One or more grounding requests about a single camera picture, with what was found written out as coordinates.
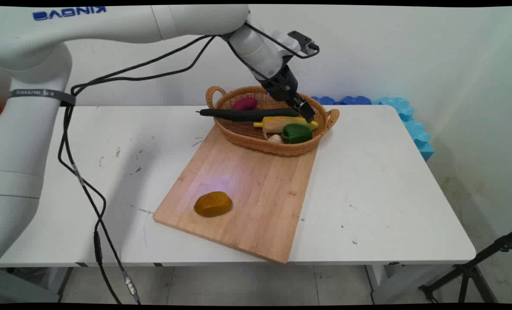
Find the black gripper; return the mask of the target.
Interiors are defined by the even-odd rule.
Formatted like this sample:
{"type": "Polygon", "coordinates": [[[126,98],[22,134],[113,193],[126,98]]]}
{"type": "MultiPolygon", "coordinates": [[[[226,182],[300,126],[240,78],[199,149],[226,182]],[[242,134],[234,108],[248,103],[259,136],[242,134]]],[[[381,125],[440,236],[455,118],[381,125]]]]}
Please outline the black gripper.
{"type": "Polygon", "coordinates": [[[315,111],[311,104],[298,94],[298,85],[288,65],[283,65],[273,77],[261,82],[261,86],[275,101],[287,102],[306,122],[310,123],[315,118],[315,111]]]}

